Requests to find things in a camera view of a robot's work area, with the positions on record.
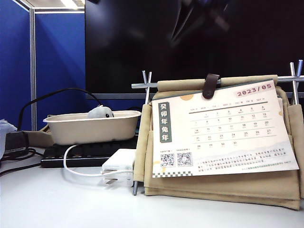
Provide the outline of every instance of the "white desk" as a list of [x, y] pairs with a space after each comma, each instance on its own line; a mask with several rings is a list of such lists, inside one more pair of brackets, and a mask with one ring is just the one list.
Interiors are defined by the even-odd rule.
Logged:
[[[0, 171], [39, 162], [4, 163]], [[76, 168], [98, 173], [100, 168]], [[166, 196], [105, 187], [100, 178], [34, 167], [1, 181], [1, 228], [304, 227], [304, 210]]]

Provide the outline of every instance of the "blue wall panel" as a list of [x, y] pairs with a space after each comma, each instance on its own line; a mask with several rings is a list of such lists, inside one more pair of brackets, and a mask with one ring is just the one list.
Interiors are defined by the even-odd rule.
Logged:
[[[19, 111], [30, 101], [29, 12], [0, 0], [0, 119], [17, 126]], [[30, 107], [22, 129], [31, 129]]]
[[[37, 96], [67, 87], [85, 88], [84, 14], [36, 15]], [[48, 114], [88, 112], [85, 94], [65, 91], [37, 104], [38, 128]]]

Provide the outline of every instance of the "black monitor screen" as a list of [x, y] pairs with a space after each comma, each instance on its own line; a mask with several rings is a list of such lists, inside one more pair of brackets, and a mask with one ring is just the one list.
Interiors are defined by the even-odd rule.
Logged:
[[143, 93], [131, 89], [143, 82], [142, 70], [153, 82], [286, 76], [289, 62], [304, 57], [301, 0], [87, 0], [85, 10], [93, 93]]

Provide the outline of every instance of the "brown leather tab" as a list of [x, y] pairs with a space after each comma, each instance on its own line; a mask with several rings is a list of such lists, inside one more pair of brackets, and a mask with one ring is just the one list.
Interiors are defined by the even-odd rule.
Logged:
[[203, 97], [211, 99], [214, 95], [215, 88], [218, 83], [219, 75], [208, 74], [203, 86]]

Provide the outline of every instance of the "white cable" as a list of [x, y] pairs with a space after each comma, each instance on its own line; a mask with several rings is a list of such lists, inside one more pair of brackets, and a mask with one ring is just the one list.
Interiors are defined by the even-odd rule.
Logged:
[[66, 170], [68, 170], [69, 172], [73, 173], [73, 174], [76, 174], [76, 175], [79, 175], [79, 176], [83, 176], [83, 177], [103, 177], [103, 176], [108, 176], [108, 175], [112, 175], [112, 174], [117, 174], [117, 173], [127, 173], [127, 172], [133, 172], [133, 170], [117, 170], [117, 171], [113, 171], [113, 172], [107, 172], [107, 173], [104, 173], [104, 174], [85, 174], [85, 173], [80, 173], [80, 172], [76, 172], [76, 171], [73, 171], [71, 169], [69, 169], [67, 167], [67, 153], [73, 149], [74, 147], [78, 146], [78, 144], [76, 145], [73, 145], [73, 146], [70, 146], [66, 152], [65, 152], [65, 155], [63, 156], [63, 166]]

